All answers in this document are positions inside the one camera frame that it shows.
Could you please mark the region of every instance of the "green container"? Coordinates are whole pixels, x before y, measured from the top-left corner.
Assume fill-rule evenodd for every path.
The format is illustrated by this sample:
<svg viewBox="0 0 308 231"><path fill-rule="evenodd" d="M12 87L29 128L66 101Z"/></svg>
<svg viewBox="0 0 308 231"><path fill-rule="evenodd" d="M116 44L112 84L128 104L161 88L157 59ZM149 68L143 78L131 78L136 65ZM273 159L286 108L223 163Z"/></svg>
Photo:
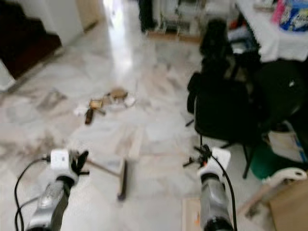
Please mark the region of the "green container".
<svg viewBox="0 0 308 231"><path fill-rule="evenodd" d="M259 179L267 178L278 170L287 167L298 167L304 170L308 169L307 163L295 162L276 155L265 142L261 143L255 149L254 154L250 167L253 174Z"/></svg>

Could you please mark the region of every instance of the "white cloth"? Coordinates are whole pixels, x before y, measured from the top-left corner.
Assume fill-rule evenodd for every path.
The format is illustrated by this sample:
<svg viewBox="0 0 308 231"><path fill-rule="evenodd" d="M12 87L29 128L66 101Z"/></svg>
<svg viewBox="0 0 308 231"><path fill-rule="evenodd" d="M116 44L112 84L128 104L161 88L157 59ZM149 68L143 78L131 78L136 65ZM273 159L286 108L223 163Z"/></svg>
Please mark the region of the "white cloth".
<svg viewBox="0 0 308 231"><path fill-rule="evenodd" d="M307 59L308 32L284 31L270 21L272 13L258 12L253 8L254 0L236 0L236 4L261 46L261 62L279 58L298 61Z"/></svg>

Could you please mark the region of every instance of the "white pillar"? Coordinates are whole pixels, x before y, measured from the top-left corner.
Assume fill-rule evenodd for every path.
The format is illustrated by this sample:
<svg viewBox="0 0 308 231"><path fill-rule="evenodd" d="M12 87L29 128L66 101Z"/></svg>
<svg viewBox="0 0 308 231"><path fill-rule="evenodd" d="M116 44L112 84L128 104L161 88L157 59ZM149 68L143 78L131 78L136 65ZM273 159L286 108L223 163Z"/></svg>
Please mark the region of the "white pillar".
<svg viewBox="0 0 308 231"><path fill-rule="evenodd" d="M5 91L14 84L15 79L13 79L3 62L0 60L0 91Z"/></svg>

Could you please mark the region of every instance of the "blue package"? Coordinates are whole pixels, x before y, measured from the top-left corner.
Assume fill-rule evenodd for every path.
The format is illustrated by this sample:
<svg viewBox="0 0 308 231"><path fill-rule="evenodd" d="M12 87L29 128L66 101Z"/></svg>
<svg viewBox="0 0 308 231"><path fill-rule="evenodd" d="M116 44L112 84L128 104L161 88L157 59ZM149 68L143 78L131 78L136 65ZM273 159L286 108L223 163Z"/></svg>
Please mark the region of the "blue package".
<svg viewBox="0 0 308 231"><path fill-rule="evenodd" d="M308 1L288 0L280 20L280 27L289 31L307 31Z"/></svg>

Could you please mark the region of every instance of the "staircase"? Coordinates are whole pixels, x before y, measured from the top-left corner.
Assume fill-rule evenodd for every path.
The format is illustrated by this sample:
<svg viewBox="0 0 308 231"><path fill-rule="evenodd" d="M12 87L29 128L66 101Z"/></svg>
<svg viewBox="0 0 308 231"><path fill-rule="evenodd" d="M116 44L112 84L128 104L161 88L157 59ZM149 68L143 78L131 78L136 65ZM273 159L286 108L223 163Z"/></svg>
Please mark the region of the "staircase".
<svg viewBox="0 0 308 231"><path fill-rule="evenodd" d="M59 37L47 33L40 20L0 0L0 59L15 79L60 46Z"/></svg>

